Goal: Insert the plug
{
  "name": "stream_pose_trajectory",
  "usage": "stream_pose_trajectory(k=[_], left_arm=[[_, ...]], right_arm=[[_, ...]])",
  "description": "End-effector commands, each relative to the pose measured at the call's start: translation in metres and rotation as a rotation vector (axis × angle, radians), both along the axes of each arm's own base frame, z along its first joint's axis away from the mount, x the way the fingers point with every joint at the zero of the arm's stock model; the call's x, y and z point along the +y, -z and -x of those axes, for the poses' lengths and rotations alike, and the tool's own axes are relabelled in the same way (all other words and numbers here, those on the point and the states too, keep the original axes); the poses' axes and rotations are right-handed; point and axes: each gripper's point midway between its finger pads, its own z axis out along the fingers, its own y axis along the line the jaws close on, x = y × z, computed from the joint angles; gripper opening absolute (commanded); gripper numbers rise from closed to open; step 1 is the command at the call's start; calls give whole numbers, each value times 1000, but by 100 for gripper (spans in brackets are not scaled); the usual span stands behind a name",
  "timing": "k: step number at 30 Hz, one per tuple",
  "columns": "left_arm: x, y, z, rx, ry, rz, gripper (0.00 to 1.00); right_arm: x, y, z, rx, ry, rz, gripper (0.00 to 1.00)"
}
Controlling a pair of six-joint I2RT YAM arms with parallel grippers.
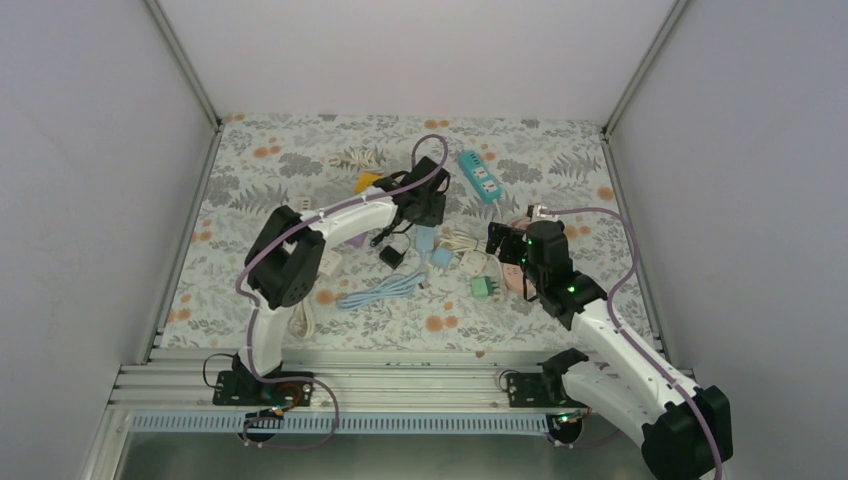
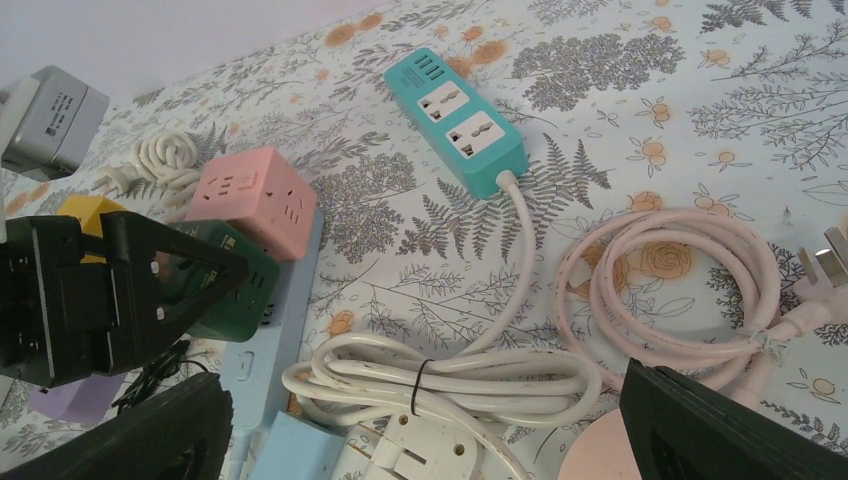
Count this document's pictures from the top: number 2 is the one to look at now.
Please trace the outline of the pink cube power socket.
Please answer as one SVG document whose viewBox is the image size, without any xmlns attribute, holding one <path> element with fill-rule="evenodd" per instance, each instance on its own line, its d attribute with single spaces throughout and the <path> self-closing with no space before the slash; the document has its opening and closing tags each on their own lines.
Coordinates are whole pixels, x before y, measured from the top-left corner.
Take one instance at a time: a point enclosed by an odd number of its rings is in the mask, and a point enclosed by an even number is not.
<svg viewBox="0 0 848 480">
<path fill-rule="evenodd" d="M 204 164 L 187 221 L 224 220 L 277 262 L 309 250 L 318 196 L 272 146 Z"/>
</svg>

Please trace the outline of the yellow cube power socket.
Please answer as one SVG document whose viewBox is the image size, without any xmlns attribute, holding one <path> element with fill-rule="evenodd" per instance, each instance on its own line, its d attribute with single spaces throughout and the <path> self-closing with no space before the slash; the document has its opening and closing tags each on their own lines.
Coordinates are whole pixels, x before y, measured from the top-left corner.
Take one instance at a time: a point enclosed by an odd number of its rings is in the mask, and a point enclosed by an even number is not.
<svg viewBox="0 0 848 480">
<path fill-rule="evenodd" d="M 127 211 L 127 208 L 104 196 L 71 195 L 56 214 L 76 218 L 82 234 L 101 238 L 103 229 L 100 215 L 116 211 Z"/>
</svg>

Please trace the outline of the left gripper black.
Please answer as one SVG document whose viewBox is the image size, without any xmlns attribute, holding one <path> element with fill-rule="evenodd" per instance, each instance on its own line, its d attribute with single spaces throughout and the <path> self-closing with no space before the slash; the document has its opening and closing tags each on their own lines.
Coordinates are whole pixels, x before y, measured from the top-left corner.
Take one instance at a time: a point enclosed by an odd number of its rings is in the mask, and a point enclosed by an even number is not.
<svg viewBox="0 0 848 480">
<path fill-rule="evenodd" d="M 115 376 L 162 353 L 249 277 L 242 235 L 223 220 L 163 224 L 102 215 L 5 223 L 1 374 L 54 388 Z"/>
</svg>

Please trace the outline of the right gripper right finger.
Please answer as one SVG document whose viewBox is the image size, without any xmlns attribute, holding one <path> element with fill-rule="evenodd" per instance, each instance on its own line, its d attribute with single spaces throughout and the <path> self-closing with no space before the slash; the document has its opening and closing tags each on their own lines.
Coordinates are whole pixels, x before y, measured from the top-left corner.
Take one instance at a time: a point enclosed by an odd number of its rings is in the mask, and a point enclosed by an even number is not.
<svg viewBox="0 0 848 480">
<path fill-rule="evenodd" d="M 844 479 L 847 459 L 668 367 L 628 363 L 619 404 L 644 479 Z"/>
</svg>

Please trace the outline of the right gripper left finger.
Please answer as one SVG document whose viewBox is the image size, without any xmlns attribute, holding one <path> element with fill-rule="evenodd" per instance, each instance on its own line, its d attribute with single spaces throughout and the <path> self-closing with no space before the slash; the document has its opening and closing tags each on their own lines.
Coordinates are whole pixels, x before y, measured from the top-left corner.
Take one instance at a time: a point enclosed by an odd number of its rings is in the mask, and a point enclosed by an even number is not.
<svg viewBox="0 0 848 480">
<path fill-rule="evenodd" d="M 232 418 L 219 376 L 198 373 L 1 477 L 217 479 Z"/>
</svg>

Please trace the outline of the pink round power socket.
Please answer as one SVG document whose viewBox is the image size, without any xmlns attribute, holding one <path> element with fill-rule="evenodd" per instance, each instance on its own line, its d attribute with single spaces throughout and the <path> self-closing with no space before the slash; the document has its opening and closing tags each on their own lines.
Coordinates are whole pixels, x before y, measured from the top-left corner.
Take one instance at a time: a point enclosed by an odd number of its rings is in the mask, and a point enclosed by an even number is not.
<svg viewBox="0 0 848 480">
<path fill-rule="evenodd" d="M 576 438 L 558 479 L 642 479 L 619 409 L 601 416 Z"/>
</svg>

